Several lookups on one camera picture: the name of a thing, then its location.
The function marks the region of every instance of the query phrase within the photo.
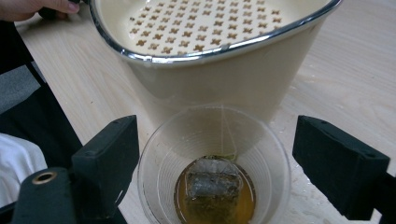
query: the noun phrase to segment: black holder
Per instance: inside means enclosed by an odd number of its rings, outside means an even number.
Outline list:
[[[327,121],[299,116],[292,155],[304,173],[349,220],[396,223],[396,178],[390,158]]]
[[[21,184],[13,224],[126,223],[118,208],[139,159],[136,117],[110,122],[72,157]]]

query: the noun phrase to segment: tea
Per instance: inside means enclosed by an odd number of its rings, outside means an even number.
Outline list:
[[[232,161],[203,157],[188,165],[176,183],[175,207],[186,224],[246,224],[255,192],[247,173]]]

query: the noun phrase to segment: wooden table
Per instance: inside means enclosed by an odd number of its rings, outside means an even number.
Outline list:
[[[341,217],[292,158],[298,115],[325,119],[389,155],[389,173],[396,174],[395,11],[394,0],[345,0],[292,81],[270,122],[290,159],[292,189],[281,223],[360,223]],[[96,32],[86,6],[69,21],[33,18],[18,29],[83,144],[111,120],[135,114],[144,148],[155,127],[135,97],[129,67]],[[129,223],[149,223],[136,174],[120,209]],[[375,212],[364,223],[379,218]]]

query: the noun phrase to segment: finger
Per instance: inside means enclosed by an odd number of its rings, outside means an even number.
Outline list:
[[[58,20],[66,20],[67,19],[67,14],[63,12],[56,12],[56,19]]]
[[[68,0],[39,0],[44,7],[49,7],[63,13],[77,13],[79,4],[69,2]]]
[[[6,15],[2,15],[3,21],[26,21],[32,18],[35,13],[8,13]]]

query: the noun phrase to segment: plastic cup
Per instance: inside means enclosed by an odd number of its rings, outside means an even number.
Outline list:
[[[290,195],[288,158],[270,128],[249,114],[224,106],[200,106],[166,121],[150,137],[138,168],[138,190],[151,223],[181,223],[175,186],[181,172],[208,155],[234,158],[256,194],[250,223],[276,223]]]

